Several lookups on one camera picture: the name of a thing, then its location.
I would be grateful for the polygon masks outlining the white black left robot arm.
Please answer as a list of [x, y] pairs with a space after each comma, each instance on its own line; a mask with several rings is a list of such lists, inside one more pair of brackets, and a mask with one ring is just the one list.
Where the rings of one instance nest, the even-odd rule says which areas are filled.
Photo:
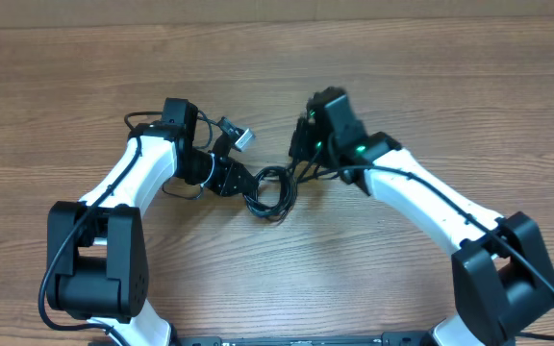
[[142, 218], [171, 179], [221, 197], [258, 186], [232, 150], [254, 139], [229, 119], [208, 119], [187, 99], [168, 98], [152, 122], [130, 124], [123, 156], [77, 202], [47, 217], [47, 263], [38, 314], [52, 330], [101, 330], [117, 345], [178, 345], [173, 325], [148, 300]]

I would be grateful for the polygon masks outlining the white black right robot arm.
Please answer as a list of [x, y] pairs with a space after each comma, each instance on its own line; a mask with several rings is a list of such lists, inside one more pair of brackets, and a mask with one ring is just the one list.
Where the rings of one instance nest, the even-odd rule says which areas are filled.
[[337, 175], [413, 222], [450, 257], [456, 312], [427, 332], [396, 335], [400, 345], [513, 345], [554, 341], [554, 267], [539, 225], [467, 199], [426, 170], [401, 143], [373, 135], [346, 91], [315, 93], [299, 117], [290, 156]]

